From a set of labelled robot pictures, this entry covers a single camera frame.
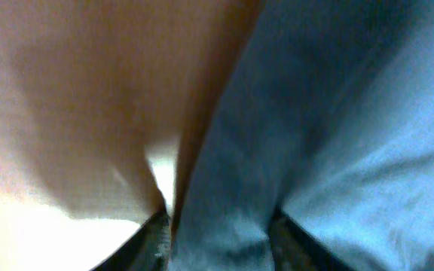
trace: wrinkled fabric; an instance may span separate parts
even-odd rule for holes
[[[434,1],[265,5],[169,270],[274,270],[276,209],[351,268],[434,270]]]

